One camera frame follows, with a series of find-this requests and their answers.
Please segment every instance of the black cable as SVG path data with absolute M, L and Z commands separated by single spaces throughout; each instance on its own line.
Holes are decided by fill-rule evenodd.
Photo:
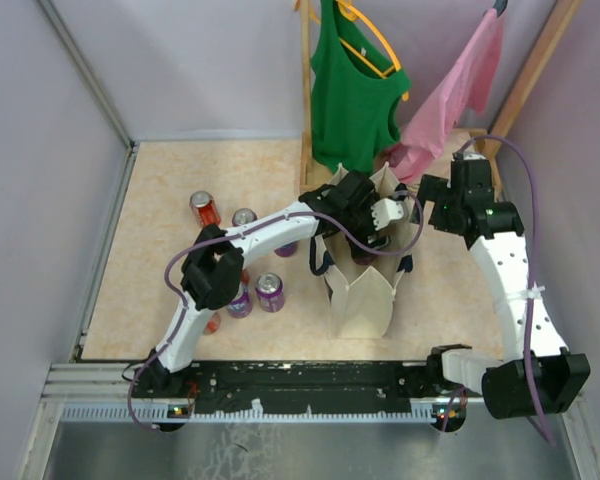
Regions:
M 125 377 L 125 373 L 127 372 L 127 370 L 129 370 L 131 367 L 136 366 L 136 365 L 142 365 L 144 363 L 144 360 L 141 360 L 139 362 L 131 362 L 129 365 L 127 365 L 126 367 L 124 367 L 124 370 L 122 371 L 122 373 L 120 374 L 120 376 L 122 377 L 123 380 L 131 383 L 133 382 L 133 378 L 129 378 L 129 377 Z

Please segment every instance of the wooden clothes rack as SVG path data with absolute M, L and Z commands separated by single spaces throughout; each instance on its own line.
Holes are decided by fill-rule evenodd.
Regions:
M 518 77 L 504 101 L 490 133 L 506 137 L 518 114 L 531 94 L 540 74 L 553 55 L 562 35 L 571 23 L 573 16 L 582 4 L 582 0 L 557 0 L 542 32 L 531 53 L 527 57 Z M 311 151 L 311 0 L 300 0 L 300 25 L 302 45 L 302 92 L 304 105 L 304 132 L 300 158 L 300 192 L 313 190 L 326 183 L 332 176 L 331 171 L 313 159 Z M 483 129 L 467 129 L 472 136 L 486 133 Z M 502 181 L 496 164 L 496 154 L 500 143 L 492 140 L 478 142 L 477 150 L 491 163 L 493 183 L 496 194 L 502 191 Z

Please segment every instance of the white wall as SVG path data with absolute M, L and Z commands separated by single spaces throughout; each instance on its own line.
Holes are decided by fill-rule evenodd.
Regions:
M 124 158 L 35 3 L 0 1 L 0 479 L 68 359 Z
M 510 138 L 537 176 L 545 297 L 572 351 L 589 358 L 600 429 L 600 0 L 583 2 Z M 506 190 L 529 225 L 527 181 L 501 152 Z
M 55 0 L 134 139 L 298 135 L 300 16 L 294 0 Z M 553 0 L 516 0 L 490 105 L 493 120 Z M 407 121 L 453 65 L 493 0 L 359 0 L 413 81 Z M 314 0 L 319 12 L 319 0 Z M 318 28 L 313 27 L 316 39 Z

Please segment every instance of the white robotic arm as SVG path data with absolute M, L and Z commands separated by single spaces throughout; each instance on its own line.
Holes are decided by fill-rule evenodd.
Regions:
M 349 172 L 337 185 L 323 185 L 299 200 L 248 225 L 224 231 L 215 225 L 203 229 L 196 243 L 220 236 L 231 240 L 223 242 L 225 246 L 219 250 L 192 252 L 187 257 L 182 287 L 188 306 L 180 322 L 180 301 L 164 338 L 155 348 L 162 352 L 152 365 L 158 375 L 177 372 L 191 363 L 213 311 L 227 305 L 237 293 L 243 268 L 283 245 L 335 233 L 336 227 L 320 215 L 337 220 L 368 248 L 383 245 L 384 238 L 377 232 L 407 216 L 402 201 L 380 199 L 373 182 L 360 172 Z M 351 242 L 350 247 L 353 256 L 364 254 Z M 226 268 L 216 271 L 222 262 Z
M 288 217 L 290 213 L 306 213 L 307 215 Z M 313 210 L 306 203 L 294 202 L 289 207 L 273 215 L 256 220 L 248 225 L 227 229 L 226 236 L 242 235 L 241 238 L 232 240 L 231 243 L 234 247 L 242 250 L 244 258 L 243 267 L 246 268 L 255 259 L 274 251 L 276 248 L 314 236 L 320 222 L 317 218 L 311 216 L 311 213 L 313 213 Z M 273 219 L 281 215 L 288 218 L 283 221 L 271 223 Z M 246 230 L 251 230 L 260 225 L 266 226 L 249 235 L 243 234 Z M 160 363 L 170 372 L 177 372 L 191 363 L 198 339 L 213 315 L 213 310 L 208 308 L 196 310 L 194 307 L 195 302 L 189 292 L 185 291 L 185 296 L 189 303 L 185 318 L 171 345 L 158 357 Z M 157 351 L 160 351 L 167 343 L 167 340 L 176 328 L 182 307 L 181 300 L 167 333 L 156 347 Z
M 515 232 L 480 237 L 469 249 L 489 285 L 493 307 L 500 320 L 503 360 L 470 349 L 453 349 L 442 354 L 444 377 L 482 394 L 482 377 L 488 368 L 519 360 L 524 351 L 526 303 L 534 297 L 531 350 L 537 356 L 560 355 L 567 348 L 549 318 L 539 289 L 527 290 L 529 273 L 526 240 Z
M 434 202 L 429 223 L 464 237 L 485 275 L 500 320 L 503 359 L 463 345 L 436 347 L 429 362 L 444 380 L 482 394 L 495 418 L 534 415 L 523 357 L 527 302 L 534 301 L 531 336 L 532 375 L 547 413 L 564 412 L 589 376 L 584 354 L 570 354 L 547 313 L 540 289 L 529 291 L 524 228 L 515 206 L 495 202 L 489 161 L 456 154 L 451 178 L 424 175 L 418 199 Z

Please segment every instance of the purple soda can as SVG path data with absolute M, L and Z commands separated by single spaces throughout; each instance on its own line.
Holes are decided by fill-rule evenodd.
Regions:
M 240 284 L 238 288 L 238 294 L 235 298 L 227 305 L 227 313 L 233 318 L 244 318 L 251 313 L 253 305 L 249 298 L 249 290 L 244 283 Z
M 239 208 L 236 210 L 236 213 L 233 214 L 231 218 L 231 224 L 234 227 L 238 227 L 240 225 L 246 225 L 247 223 L 255 222 L 258 219 L 256 216 L 256 212 L 251 210 L 250 208 Z
M 256 282 L 256 295 L 265 312 L 273 313 L 284 307 L 282 280 L 275 273 L 265 273 Z
M 298 250 L 298 242 L 287 243 L 286 245 L 281 246 L 280 248 L 276 248 L 274 252 L 279 257 L 290 257 Z

